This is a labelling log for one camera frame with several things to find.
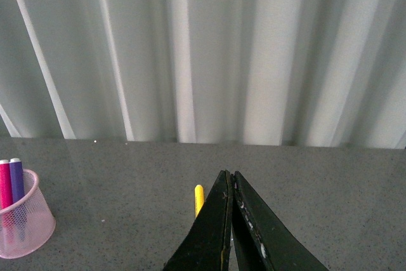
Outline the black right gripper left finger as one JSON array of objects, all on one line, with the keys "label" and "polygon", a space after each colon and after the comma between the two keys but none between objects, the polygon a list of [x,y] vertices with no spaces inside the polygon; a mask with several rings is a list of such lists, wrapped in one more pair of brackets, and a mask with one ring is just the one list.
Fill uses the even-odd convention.
[{"label": "black right gripper left finger", "polygon": [[228,270],[233,214],[229,171],[221,170],[201,211],[164,270]]}]

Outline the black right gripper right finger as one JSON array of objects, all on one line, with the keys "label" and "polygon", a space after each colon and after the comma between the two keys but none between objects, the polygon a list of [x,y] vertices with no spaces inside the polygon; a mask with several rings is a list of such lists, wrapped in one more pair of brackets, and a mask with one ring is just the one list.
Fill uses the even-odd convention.
[{"label": "black right gripper right finger", "polygon": [[242,173],[232,175],[239,270],[327,270],[286,228]]}]

